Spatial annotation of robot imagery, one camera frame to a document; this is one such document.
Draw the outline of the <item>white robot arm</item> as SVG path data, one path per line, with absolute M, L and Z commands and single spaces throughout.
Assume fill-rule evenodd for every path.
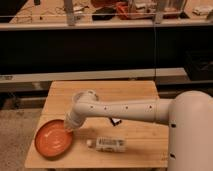
M 169 127 L 167 171 L 213 171 L 213 97 L 186 91 L 173 99 L 100 101 L 87 90 L 76 94 L 65 128 L 80 128 L 88 117 L 155 122 Z

